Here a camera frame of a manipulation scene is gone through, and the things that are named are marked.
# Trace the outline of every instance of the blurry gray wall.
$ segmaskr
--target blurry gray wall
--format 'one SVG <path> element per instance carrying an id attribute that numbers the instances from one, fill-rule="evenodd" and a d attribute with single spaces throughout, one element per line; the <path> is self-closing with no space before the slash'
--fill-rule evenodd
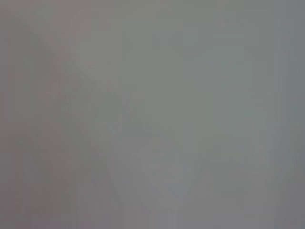
<path id="1" fill-rule="evenodd" d="M 304 228 L 303 3 L 0 6 L 0 227 Z"/>

